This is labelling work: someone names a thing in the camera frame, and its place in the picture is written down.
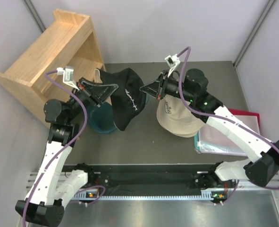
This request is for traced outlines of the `black hat tan brim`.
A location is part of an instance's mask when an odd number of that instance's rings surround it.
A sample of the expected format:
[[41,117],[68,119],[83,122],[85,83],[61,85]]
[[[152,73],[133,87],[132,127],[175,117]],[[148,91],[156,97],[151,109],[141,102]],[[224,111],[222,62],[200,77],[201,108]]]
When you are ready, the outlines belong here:
[[110,96],[114,124],[120,131],[124,131],[132,119],[145,108],[146,94],[140,91],[144,85],[140,76],[131,68],[119,72],[109,73],[95,69],[95,79],[103,84],[116,84],[118,88]]

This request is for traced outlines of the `beige smile logo bucket hat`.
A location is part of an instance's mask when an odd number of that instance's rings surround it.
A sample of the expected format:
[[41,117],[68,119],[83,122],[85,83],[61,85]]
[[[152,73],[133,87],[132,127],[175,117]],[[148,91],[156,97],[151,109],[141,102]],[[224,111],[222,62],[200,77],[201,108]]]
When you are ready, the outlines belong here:
[[186,125],[202,128],[205,125],[186,108],[181,99],[169,95],[159,101],[156,117],[160,126]]

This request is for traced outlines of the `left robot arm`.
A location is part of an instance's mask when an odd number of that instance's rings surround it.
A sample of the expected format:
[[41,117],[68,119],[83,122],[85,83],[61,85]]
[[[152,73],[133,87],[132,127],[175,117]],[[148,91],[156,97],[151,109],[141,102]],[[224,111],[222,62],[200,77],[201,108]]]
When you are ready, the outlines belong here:
[[30,191],[15,206],[24,227],[28,223],[57,227],[66,206],[80,189],[94,185],[95,176],[87,167],[74,169],[62,184],[58,182],[76,139],[86,127],[86,108],[100,107],[117,89],[115,83],[94,83],[80,78],[72,91],[64,89],[70,96],[68,101],[53,98],[45,103],[43,111],[50,129],[43,161]]

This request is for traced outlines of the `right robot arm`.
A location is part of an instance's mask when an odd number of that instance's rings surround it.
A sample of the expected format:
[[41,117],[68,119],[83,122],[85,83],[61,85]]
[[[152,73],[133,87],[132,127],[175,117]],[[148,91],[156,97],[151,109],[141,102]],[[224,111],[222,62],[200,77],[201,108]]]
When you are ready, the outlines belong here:
[[178,79],[164,70],[155,81],[141,86],[140,91],[158,100],[172,96],[185,101],[185,108],[195,118],[217,129],[246,153],[246,160],[213,165],[208,176],[212,186],[220,187],[229,180],[248,180],[269,189],[268,183],[279,171],[279,140],[272,142],[252,131],[207,92],[207,85],[208,79],[199,69],[189,69]]

